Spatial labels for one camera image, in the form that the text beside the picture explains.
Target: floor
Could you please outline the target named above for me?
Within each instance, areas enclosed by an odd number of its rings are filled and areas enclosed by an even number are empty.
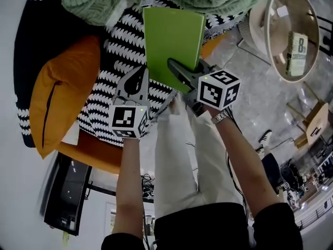
[[[333,20],[333,0],[310,0],[310,2],[319,16]],[[325,23],[320,23],[320,25],[329,28]],[[326,34],[327,32],[321,30],[322,37]],[[258,139],[267,129],[273,130],[271,148],[289,138],[296,139],[302,133],[296,127],[300,120],[287,110],[286,104],[291,101],[294,106],[306,113],[314,105],[315,100],[309,98],[309,94],[301,83],[290,84],[283,81],[270,65],[239,49],[237,43],[241,39],[238,29],[232,29],[212,55],[206,59],[209,64],[224,67],[237,74],[242,80],[241,92],[233,107],[234,117],[240,129],[254,148],[260,146]],[[316,94],[327,102],[331,102],[333,98],[332,73],[333,58],[328,58],[320,52],[315,67],[306,78],[307,83]],[[190,128],[187,137],[188,142],[195,142]],[[150,134],[140,142],[142,173],[153,175],[156,138],[156,127],[152,127]],[[193,147],[185,145],[185,143],[184,147],[188,147],[195,169]],[[306,148],[297,151],[292,140],[287,140],[272,150],[280,165],[290,158],[297,159],[304,155],[304,152],[306,152]],[[92,180],[96,185],[114,190],[117,176],[95,170]]]

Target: sneaker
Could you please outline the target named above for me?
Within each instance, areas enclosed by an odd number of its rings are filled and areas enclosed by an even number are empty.
[[[262,136],[261,138],[259,139],[259,143],[263,146],[263,147],[266,147],[266,146],[269,146],[270,144],[270,139],[271,139],[271,136],[272,136],[272,131],[271,130],[267,130]]]
[[[263,159],[265,156],[264,148],[260,146],[258,149],[255,150],[257,154],[259,155],[260,159]]]

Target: television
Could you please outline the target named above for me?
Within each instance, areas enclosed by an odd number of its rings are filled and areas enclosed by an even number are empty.
[[[61,153],[45,211],[44,222],[79,235],[81,212],[92,168]]]

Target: silver watch band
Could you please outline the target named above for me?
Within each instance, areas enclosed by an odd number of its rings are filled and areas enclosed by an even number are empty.
[[[224,120],[226,117],[228,117],[227,112],[225,110],[222,110],[220,113],[218,113],[217,116],[213,117],[211,120],[212,120],[212,123],[214,125],[216,125],[219,122],[221,122],[222,120]]]

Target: green folder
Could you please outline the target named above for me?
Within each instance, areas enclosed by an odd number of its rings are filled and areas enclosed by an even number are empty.
[[[149,77],[187,93],[189,88],[168,69],[173,58],[191,70],[198,66],[203,40],[204,15],[193,11],[144,8],[147,67]]]

